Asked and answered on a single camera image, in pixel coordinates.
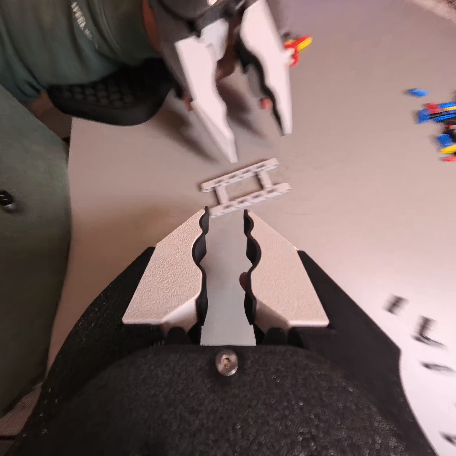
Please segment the pile of blue lego pieces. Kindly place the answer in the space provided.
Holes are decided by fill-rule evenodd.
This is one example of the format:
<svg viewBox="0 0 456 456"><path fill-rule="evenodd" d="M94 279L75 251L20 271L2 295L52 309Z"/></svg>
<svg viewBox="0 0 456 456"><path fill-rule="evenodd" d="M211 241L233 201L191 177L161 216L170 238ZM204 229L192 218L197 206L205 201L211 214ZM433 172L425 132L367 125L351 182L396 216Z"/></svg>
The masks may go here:
<svg viewBox="0 0 456 456"><path fill-rule="evenodd" d="M440 133L434 142L442 155L442 162L456 162L456 104L427 103L415 115L417 124L435 123L440 126Z"/></svg>

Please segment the pile of red lego pieces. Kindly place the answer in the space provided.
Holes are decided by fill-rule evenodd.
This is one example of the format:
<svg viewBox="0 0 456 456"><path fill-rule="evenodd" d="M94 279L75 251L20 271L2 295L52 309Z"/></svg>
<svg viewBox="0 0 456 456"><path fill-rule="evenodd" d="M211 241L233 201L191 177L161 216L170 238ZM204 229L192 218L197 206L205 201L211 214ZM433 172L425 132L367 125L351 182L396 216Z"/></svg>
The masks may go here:
<svg viewBox="0 0 456 456"><path fill-rule="evenodd" d="M306 48L313 43L313 37L305 36L287 36L284 38L283 47L289 56L289 66L293 67L299 63L300 56Z"/></svg>

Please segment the grey lego frame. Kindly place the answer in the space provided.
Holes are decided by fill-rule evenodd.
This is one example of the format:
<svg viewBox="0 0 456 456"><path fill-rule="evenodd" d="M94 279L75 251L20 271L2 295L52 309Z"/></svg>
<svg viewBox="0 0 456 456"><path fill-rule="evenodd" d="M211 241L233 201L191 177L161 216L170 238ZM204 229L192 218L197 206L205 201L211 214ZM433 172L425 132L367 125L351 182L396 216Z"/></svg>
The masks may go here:
<svg viewBox="0 0 456 456"><path fill-rule="evenodd" d="M218 205L209 208L209 217L218 218L290 192L291 186L288 183L274 184L271 181L269 172L278 166L279 161L272 158L202 183L201 192L214 191L218 200ZM248 178L256 178L261 189L231 200L226 188Z"/></svg>

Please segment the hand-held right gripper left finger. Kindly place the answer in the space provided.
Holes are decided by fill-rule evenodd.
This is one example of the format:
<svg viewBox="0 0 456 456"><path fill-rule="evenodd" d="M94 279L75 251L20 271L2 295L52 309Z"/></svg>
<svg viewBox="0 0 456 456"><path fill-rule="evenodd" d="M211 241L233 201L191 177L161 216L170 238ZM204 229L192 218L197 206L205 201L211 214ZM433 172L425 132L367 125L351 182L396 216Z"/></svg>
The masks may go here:
<svg viewBox="0 0 456 456"><path fill-rule="evenodd" d="M157 243L122 317L128 326L156 326L186 333L202 327L208 312L207 253L209 210L196 212Z"/></svg>

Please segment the person's torso in green hoodie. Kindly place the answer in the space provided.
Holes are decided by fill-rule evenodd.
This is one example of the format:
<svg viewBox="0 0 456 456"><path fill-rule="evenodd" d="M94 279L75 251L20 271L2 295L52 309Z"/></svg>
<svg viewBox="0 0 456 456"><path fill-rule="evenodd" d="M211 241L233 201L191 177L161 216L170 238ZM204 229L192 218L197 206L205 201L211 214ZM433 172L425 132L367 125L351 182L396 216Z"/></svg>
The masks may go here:
<svg viewBox="0 0 456 456"><path fill-rule="evenodd" d="M71 240L68 152L1 87L1 416L44 378Z"/></svg>

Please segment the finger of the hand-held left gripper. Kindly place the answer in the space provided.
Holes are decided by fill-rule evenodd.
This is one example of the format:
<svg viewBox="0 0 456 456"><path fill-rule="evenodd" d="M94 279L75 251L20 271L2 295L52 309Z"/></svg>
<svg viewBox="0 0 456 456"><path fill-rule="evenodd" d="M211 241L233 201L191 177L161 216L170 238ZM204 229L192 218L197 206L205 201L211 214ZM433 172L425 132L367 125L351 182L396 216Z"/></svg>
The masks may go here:
<svg viewBox="0 0 456 456"><path fill-rule="evenodd" d="M186 82L190 105L219 150L230 163L237 163L234 134L227 107L217 89L218 61L227 49L229 23L217 19L200 36L191 34L175 43Z"/></svg>
<svg viewBox="0 0 456 456"><path fill-rule="evenodd" d="M283 47L267 1L246 1L238 38L238 56L249 87L259 99L272 102L272 112L282 131L293 130L290 57Z"/></svg>

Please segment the person's left hand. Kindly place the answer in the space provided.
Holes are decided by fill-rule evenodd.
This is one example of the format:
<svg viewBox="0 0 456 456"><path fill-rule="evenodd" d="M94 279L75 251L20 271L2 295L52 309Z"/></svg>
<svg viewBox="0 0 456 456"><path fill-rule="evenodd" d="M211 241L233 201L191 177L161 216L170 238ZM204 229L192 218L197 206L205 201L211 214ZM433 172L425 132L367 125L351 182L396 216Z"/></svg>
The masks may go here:
<svg viewBox="0 0 456 456"><path fill-rule="evenodd" d="M216 68L216 81L220 81L225 77L230 76L236 69L237 64L240 63L237 44L230 44L227 46L225 54L218 61Z"/></svg>

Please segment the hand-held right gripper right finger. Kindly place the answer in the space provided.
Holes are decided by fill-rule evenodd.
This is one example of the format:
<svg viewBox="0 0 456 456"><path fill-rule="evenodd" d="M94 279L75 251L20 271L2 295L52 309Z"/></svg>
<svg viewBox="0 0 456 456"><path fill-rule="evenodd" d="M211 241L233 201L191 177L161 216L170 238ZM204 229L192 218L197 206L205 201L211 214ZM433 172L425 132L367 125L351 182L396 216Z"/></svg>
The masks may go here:
<svg viewBox="0 0 456 456"><path fill-rule="evenodd" d="M327 328L328 316L297 248L250 210L243 214L251 263L244 309L249 324L266 334L293 328Z"/></svg>

